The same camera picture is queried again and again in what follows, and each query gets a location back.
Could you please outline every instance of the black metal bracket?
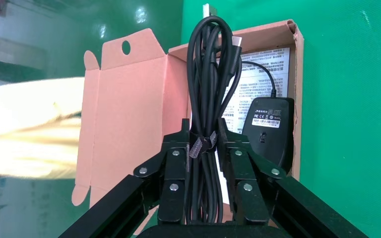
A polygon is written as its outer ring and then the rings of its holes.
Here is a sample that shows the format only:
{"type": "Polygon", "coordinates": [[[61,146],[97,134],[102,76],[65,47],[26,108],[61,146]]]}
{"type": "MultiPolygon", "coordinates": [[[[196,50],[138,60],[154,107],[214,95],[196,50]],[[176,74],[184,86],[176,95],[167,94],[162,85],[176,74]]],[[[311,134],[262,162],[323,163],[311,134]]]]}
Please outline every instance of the black metal bracket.
{"type": "Polygon", "coordinates": [[[159,206],[158,225],[139,238],[153,237],[321,237],[365,238],[360,230],[274,163],[257,155],[246,136],[217,128],[220,168],[227,180],[233,221],[184,225],[186,168],[190,164],[189,121],[164,137],[161,151],[136,167],[69,227],[61,238],[127,238],[159,206]],[[272,219],[279,228],[269,227],[272,219]]]}

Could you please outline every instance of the metal screw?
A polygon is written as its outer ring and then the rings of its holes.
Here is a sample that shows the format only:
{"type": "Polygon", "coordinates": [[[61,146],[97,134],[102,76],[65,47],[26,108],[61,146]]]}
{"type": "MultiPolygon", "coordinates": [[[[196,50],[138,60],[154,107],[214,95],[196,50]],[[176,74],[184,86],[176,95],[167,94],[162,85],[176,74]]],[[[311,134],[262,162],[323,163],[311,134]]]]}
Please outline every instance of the metal screw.
{"type": "Polygon", "coordinates": [[[245,183],[245,185],[243,185],[243,188],[246,190],[246,191],[252,191],[252,185],[248,184],[248,183],[245,183]]]}
{"type": "Polygon", "coordinates": [[[280,171],[278,169],[272,169],[271,170],[271,173],[275,174],[275,175],[279,175],[280,174],[280,171]]]}
{"type": "Polygon", "coordinates": [[[179,189],[179,186],[175,183],[172,183],[172,185],[170,185],[170,190],[171,191],[176,191],[177,189],[179,189]]]}
{"type": "Polygon", "coordinates": [[[139,173],[140,174],[146,174],[147,173],[147,168],[142,167],[141,169],[139,169],[139,173]]]}

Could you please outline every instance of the open box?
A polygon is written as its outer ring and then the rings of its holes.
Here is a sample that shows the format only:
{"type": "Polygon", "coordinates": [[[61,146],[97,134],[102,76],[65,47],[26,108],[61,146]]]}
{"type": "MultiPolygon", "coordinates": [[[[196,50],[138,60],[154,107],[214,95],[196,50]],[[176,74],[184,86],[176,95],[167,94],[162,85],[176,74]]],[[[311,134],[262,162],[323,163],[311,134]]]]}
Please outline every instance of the open box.
{"type": "MultiPolygon", "coordinates": [[[[290,48],[288,97],[295,99],[292,175],[300,177],[304,39],[292,20],[233,32],[242,53],[290,48]]],[[[189,118],[187,44],[162,51],[150,29],[106,42],[101,69],[91,52],[86,67],[77,174],[72,202],[90,206],[160,151],[163,136],[189,118]],[[122,44],[130,43],[125,55],[122,44]]]]}

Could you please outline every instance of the green backdrop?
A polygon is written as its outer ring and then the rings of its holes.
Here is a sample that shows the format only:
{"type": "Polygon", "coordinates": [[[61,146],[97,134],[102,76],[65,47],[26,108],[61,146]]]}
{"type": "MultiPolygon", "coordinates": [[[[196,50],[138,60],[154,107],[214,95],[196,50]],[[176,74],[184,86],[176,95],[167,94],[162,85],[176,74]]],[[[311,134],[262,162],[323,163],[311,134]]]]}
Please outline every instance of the green backdrop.
{"type": "Polygon", "coordinates": [[[185,0],[182,43],[207,2],[233,30],[297,23],[305,38],[301,182],[381,237],[381,1],[185,0]]]}

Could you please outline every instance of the instruction leaflet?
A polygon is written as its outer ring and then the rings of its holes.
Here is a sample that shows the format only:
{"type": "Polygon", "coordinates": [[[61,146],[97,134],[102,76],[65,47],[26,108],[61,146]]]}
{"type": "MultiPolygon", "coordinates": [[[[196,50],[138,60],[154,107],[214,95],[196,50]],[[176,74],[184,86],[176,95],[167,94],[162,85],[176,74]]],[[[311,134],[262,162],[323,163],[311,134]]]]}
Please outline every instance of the instruction leaflet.
{"type": "MultiPolygon", "coordinates": [[[[290,48],[242,55],[242,61],[259,63],[269,70],[275,82],[277,97],[287,97],[289,59],[290,48]]],[[[226,89],[226,95],[231,85],[232,82],[226,89]]],[[[246,114],[253,99],[269,97],[271,89],[271,82],[263,69],[250,64],[243,64],[239,85],[223,114],[228,129],[241,134],[246,114]]]]}

